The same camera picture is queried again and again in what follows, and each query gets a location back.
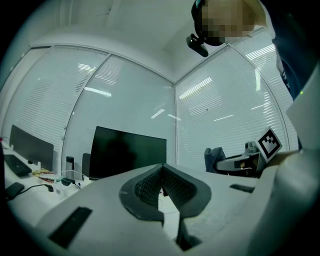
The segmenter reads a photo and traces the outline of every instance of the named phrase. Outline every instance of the person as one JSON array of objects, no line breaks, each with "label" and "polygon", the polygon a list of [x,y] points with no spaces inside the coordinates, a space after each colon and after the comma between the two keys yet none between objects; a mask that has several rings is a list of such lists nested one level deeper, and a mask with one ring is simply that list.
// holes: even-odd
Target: person
[{"label": "person", "polygon": [[[191,14],[196,34],[212,46],[246,37],[256,26],[268,28],[277,69],[295,100],[320,59],[314,38],[317,10],[311,3],[290,0],[196,0]],[[295,152],[278,153],[267,166],[279,165]]]}]

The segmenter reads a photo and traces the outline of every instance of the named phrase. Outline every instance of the keyboard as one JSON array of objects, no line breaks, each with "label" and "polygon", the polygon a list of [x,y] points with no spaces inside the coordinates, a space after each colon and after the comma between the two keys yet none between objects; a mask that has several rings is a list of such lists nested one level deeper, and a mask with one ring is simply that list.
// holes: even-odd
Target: keyboard
[{"label": "keyboard", "polygon": [[13,154],[5,154],[4,161],[9,166],[9,168],[19,177],[28,175],[32,172],[30,167],[24,164]]}]

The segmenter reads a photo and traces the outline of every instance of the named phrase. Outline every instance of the white panel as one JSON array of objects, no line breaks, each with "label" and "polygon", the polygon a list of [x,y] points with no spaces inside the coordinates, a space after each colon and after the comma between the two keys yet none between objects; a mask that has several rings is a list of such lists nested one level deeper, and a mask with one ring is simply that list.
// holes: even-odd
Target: white panel
[{"label": "white panel", "polygon": [[176,160],[175,98],[172,83],[119,57],[111,56],[94,74],[77,101],[62,151],[82,171],[91,153],[96,126],[166,139],[167,163]]},{"label": "white panel", "polygon": [[59,155],[66,124],[79,93],[107,54],[76,47],[55,46],[30,69],[9,105],[3,124],[10,137],[12,125],[54,145],[53,170],[60,169]]},{"label": "white panel", "polygon": [[206,148],[222,147],[227,157],[271,126],[288,150],[274,98],[255,69],[227,46],[176,86],[178,164],[204,171]]},{"label": "white panel", "polygon": [[266,79],[283,115],[288,134],[288,150],[297,150],[297,133],[286,114],[293,100],[277,69],[277,54],[268,30],[259,30],[252,35],[252,38],[246,37],[232,45],[237,51],[246,56]]},{"label": "white panel", "polygon": [[0,92],[0,132],[2,133],[4,119],[16,89],[26,73],[49,50],[49,48],[31,49],[14,67]]}]

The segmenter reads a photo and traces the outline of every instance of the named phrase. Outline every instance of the monitor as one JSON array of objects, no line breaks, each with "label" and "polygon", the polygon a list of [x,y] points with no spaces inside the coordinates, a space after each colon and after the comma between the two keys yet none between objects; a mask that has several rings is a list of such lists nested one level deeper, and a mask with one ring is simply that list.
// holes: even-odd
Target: monitor
[{"label": "monitor", "polygon": [[41,163],[41,168],[53,171],[54,145],[37,138],[19,127],[12,125],[10,146],[20,156],[34,164]]},{"label": "monitor", "polygon": [[97,126],[90,178],[100,179],[167,162],[167,140]]}]

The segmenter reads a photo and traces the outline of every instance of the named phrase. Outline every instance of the black monitor screen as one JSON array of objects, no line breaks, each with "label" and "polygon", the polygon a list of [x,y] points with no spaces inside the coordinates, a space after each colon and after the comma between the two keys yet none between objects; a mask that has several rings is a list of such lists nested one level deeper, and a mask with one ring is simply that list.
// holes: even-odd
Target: black monitor screen
[{"label": "black monitor screen", "polygon": [[100,179],[167,162],[167,140],[97,126],[90,178]]},{"label": "black monitor screen", "polygon": [[10,134],[10,146],[26,160],[35,165],[41,163],[41,167],[48,171],[53,170],[54,145],[37,138],[19,127],[12,125]]}]

